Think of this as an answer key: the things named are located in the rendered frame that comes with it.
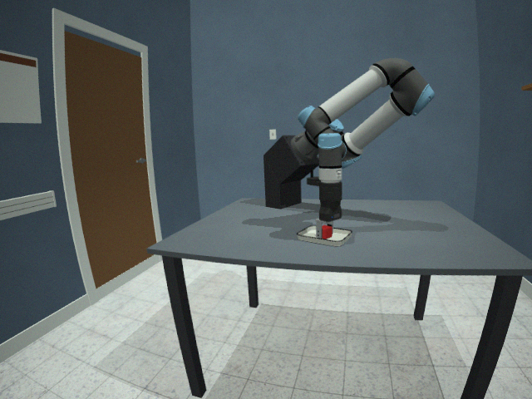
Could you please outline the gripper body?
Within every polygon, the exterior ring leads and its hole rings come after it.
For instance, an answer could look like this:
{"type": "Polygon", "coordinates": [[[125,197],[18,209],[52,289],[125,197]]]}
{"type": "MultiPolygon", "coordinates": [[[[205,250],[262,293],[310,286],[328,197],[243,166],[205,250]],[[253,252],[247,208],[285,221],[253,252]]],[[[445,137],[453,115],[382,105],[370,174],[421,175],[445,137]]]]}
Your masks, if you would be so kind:
{"type": "Polygon", "coordinates": [[[319,177],[307,178],[307,185],[319,186],[320,210],[319,219],[331,222],[342,218],[342,168],[340,169],[319,169],[319,177]]]}

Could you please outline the red cube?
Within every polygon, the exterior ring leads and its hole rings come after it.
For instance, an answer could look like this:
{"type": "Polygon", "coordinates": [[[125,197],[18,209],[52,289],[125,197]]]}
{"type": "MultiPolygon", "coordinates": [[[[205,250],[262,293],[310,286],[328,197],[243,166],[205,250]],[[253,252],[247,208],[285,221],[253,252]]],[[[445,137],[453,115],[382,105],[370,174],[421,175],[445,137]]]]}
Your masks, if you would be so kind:
{"type": "Polygon", "coordinates": [[[332,237],[332,235],[333,235],[333,227],[327,226],[327,225],[323,225],[322,228],[323,228],[323,237],[322,237],[322,239],[328,239],[328,238],[332,237]]]}

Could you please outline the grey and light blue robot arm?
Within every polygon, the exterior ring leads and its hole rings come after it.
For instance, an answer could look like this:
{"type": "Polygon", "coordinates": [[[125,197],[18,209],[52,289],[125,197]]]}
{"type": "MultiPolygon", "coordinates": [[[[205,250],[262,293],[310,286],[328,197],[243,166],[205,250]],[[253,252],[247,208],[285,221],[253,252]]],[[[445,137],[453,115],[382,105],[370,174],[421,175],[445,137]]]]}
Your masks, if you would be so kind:
{"type": "Polygon", "coordinates": [[[302,110],[298,120],[305,131],[292,138],[291,145],[303,160],[311,162],[318,156],[319,168],[344,169],[360,160],[363,148],[382,132],[403,116],[416,116],[434,96],[435,92],[410,62],[401,58],[380,60],[318,108],[302,110]],[[338,117],[387,85],[393,90],[390,99],[356,130],[344,134],[338,117]]]}

